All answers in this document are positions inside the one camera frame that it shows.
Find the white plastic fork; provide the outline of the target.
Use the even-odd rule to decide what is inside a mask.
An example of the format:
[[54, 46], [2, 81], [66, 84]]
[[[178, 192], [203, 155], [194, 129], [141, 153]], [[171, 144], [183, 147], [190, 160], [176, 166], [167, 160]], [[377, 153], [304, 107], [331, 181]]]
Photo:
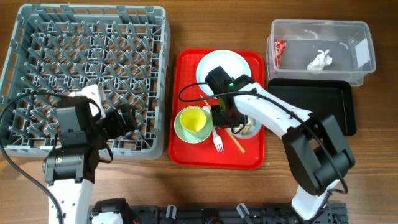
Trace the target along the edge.
[[[203, 106], [203, 109], [209, 114], [211, 115], [211, 110], [208, 106]], [[223, 147], [223, 142], [221, 137], [218, 135], [218, 133], [216, 132], [215, 127], [213, 126], [212, 128], [212, 135], [213, 135], [213, 144], [216, 147], [217, 152], [223, 152], [224, 151], [224, 147]]]

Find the light blue bowl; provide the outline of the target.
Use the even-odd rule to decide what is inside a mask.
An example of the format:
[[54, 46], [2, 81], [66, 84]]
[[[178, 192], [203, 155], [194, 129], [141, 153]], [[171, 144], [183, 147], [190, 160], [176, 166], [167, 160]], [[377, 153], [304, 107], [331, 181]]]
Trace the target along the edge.
[[240, 124], [238, 127], [234, 127], [234, 133], [231, 132], [230, 128], [228, 128], [227, 130], [237, 138], [248, 139], [254, 137], [261, 130], [262, 124], [252, 117], [248, 116], [248, 121], [245, 127], [240, 132], [238, 132], [242, 127], [242, 124]]

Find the yellow cup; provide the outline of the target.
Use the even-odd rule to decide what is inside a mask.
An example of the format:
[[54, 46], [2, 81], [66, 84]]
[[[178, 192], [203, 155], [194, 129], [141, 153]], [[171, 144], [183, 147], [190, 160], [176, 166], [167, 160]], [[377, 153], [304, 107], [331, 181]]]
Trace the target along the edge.
[[198, 134], [205, 127], [206, 114], [197, 106], [187, 107], [180, 115], [180, 123], [188, 133]]

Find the green bowl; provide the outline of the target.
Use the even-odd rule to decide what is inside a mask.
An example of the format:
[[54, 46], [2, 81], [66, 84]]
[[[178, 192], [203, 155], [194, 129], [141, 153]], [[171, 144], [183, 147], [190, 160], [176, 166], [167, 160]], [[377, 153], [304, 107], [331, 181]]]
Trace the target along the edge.
[[203, 130], [198, 133], [198, 134], [190, 134], [188, 133], [186, 130], [184, 130], [184, 128], [182, 127], [181, 123], [180, 123], [180, 115], [182, 113], [181, 110], [178, 115], [175, 118], [174, 121], [174, 130], [177, 134], [177, 136], [184, 142], [189, 143], [189, 144], [198, 144], [203, 142], [205, 139], [207, 139], [209, 137], [209, 135], [212, 132], [212, 128], [213, 128], [213, 122], [212, 122], [212, 118], [211, 115], [209, 115], [203, 108], [201, 108], [205, 114], [206, 114], [206, 124], [205, 127], [203, 128]]

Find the red snack wrapper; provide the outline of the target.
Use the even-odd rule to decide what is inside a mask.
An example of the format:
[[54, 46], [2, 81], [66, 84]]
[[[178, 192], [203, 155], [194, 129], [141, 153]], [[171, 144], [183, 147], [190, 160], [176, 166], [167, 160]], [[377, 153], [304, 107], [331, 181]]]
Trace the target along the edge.
[[285, 40], [276, 39], [274, 41], [275, 65], [277, 68], [280, 66], [281, 58], [286, 46], [287, 42]]

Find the white tissue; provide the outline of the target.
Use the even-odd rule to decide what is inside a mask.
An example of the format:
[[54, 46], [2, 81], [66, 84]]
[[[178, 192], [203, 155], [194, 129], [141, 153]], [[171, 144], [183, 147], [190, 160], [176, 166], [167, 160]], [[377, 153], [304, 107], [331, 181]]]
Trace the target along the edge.
[[329, 49], [325, 51], [318, 50], [318, 55], [315, 57], [315, 59], [312, 62], [310, 62], [307, 65], [307, 70], [321, 71], [326, 66], [331, 65], [333, 59], [329, 56], [329, 52], [330, 52]]

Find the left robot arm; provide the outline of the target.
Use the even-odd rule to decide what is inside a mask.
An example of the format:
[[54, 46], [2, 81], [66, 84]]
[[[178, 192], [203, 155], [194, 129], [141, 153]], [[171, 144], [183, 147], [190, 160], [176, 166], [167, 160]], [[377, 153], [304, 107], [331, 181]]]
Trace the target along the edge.
[[57, 104], [60, 132], [43, 162], [49, 195], [49, 223], [84, 223], [93, 195], [95, 170], [104, 162], [99, 151], [109, 149], [108, 140], [138, 129], [135, 109], [121, 104], [104, 118], [93, 115], [94, 100], [66, 97]]

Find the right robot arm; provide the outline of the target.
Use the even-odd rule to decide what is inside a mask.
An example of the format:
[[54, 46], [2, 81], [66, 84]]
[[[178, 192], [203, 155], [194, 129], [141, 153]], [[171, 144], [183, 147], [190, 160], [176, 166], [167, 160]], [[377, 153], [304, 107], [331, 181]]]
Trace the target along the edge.
[[307, 222], [321, 215], [336, 185], [354, 166], [354, 155], [332, 115], [317, 116], [267, 92], [247, 75], [229, 76], [216, 67], [205, 77], [218, 102], [213, 124], [240, 133], [252, 118], [281, 138], [290, 171], [298, 183], [291, 205]]

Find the grey dishwasher rack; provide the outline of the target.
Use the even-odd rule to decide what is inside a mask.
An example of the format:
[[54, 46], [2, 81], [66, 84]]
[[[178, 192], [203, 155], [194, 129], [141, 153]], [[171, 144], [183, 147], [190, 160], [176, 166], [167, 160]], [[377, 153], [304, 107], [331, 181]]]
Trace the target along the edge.
[[45, 157], [60, 130], [60, 96], [98, 85], [105, 111], [128, 104], [138, 124], [109, 140], [101, 156], [159, 158], [170, 34], [160, 6], [23, 5], [1, 74], [1, 142], [7, 153]]

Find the wooden chopstick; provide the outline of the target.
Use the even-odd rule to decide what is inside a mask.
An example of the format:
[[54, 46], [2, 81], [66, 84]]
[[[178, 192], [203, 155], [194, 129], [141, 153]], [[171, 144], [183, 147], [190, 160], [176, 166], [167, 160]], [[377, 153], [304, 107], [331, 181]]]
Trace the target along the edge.
[[230, 132], [226, 131], [226, 133], [230, 136], [230, 138], [235, 143], [235, 145], [238, 147], [238, 149], [244, 154], [246, 151], [244, 150], [242, 145], [240, 145], [239, 141]]

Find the red plastic tray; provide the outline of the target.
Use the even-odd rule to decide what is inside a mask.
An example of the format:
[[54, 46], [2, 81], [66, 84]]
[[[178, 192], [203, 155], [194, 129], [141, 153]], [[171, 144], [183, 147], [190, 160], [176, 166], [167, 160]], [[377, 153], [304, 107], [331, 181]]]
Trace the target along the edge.
[[197, 81], [196, 70], [200, 60], [213, 49], [187, 48], [177, 57], [175, 69], [173, 102], [171, 106], [172, 120], [169, 135], [169, 156], [179, 165], [217, 167], [227, 169], [257, 169], [265, 158], [266, 134], [265, 127], [260, 126], [259, 132], [248, 139], [237, 138], [245, 152], [241, 152], [236, 143], [224, 129], [217, 133], [223, 141], [224, 151], [218, 152], [213, 144], [213, 136], [209, 135], [197, 144], [184, 142], [175, 132], [175, 118], [188, 106], [205, 106], [204, 102], [184, 103], [178, 99], [180, 90]]

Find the light blue plate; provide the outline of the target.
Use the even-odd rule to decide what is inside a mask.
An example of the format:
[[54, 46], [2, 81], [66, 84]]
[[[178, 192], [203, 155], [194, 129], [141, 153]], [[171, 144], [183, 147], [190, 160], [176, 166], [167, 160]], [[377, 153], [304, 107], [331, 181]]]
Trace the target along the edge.
[[240, 54], [230, 50], [216, 50], [206, 54], [196, 70], [197, 83], [205, 83], [207, 77], [214, 78], [218, 84], [233, 81], [241, 75], [251, 77], [251, 69]]

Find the clear plastic bin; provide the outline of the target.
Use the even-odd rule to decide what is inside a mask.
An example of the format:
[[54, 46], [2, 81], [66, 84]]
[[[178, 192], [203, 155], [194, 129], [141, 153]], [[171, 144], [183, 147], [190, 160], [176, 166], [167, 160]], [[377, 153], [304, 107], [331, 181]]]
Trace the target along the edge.
[[[279, 68], [275, 65], [274, 41], [287, 46]], [[329, 49], [331, 65], [321, 71], [307, 70], [318, 50]], [[376, 58], [369, 26], [363, 21], [277, 19], [267, 40], [269, 79], [341, 80], [352, 86], [363, 84], [376, 71]]]

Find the black tray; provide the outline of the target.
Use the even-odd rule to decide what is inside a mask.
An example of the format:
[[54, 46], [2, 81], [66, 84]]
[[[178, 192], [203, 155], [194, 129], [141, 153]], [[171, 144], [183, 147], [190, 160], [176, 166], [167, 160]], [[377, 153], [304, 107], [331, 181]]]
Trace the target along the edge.
[[345, 136], [357, 132], [353, 93], [346, 81], [275, 78], [268, 82], [267, 90], [301, 109], [332, 114]]

